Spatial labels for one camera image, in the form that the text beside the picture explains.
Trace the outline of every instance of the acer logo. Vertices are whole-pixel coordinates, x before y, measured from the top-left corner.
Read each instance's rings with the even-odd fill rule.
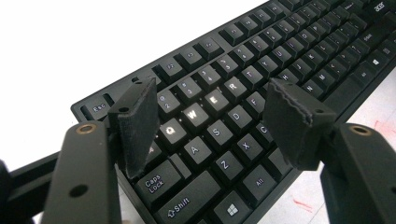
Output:
[[[375,11],[380,11],[382,8],[384,8],[384,2],[381,2],[380,4],[378,4],[376,7],[374,7]]]

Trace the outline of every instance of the keyboard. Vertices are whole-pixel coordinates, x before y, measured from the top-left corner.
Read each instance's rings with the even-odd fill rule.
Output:
[[[267,83],[296,83],[345,122],[395,66],[387,1],[269,1],[72,105],[103,120],[155,77],[161,128],[120,185],[147,223],[256,223],[301,173],[262,122]]]

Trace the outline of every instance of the white surface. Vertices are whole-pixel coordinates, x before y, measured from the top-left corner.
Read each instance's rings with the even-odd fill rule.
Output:
[[[0,159],[12,171],[60,150],[77,123],[71,104],[263,2],[1,1]],[[356,117],[392,143],[395,77]],[[323,202],[318,172],[304,173],[262,222],[323,223]]]

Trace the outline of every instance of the red marking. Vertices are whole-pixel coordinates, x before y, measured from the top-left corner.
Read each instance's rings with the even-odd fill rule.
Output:
[[[297,201],[297,200],[295,200],[295,199],[293,199],[293,202],[294,202],[295,204],[297,204],[297,205],[300,205],[301,208],[303,208],[305,211],[312,213],[312,211],[311,211],[312,207],[309,206],[308,204],[299,202],[299,201]]]

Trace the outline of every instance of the function key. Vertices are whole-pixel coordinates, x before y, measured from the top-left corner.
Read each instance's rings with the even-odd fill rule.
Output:
[[[235,46],[246,39],[245,34],[235,24],[225,27],[219,33],[231,46]]]
[[[211,37],[198,42],[194,48],[207,60],[210,61],[219,56],[224,50]]]
[[[216,223],[242,223],[250,213],[251,209],[244,200],[232,191],[215,207],[213,218]]]
[[[171,84],[187,74],[174,58],[168,58],[155,66],[155,71],[166,83]]]
[[[202,58],[202,56],[193,47],[188,47],[182,50],[177,55],[177,59],[189,72],[205,63],[204,58]]]

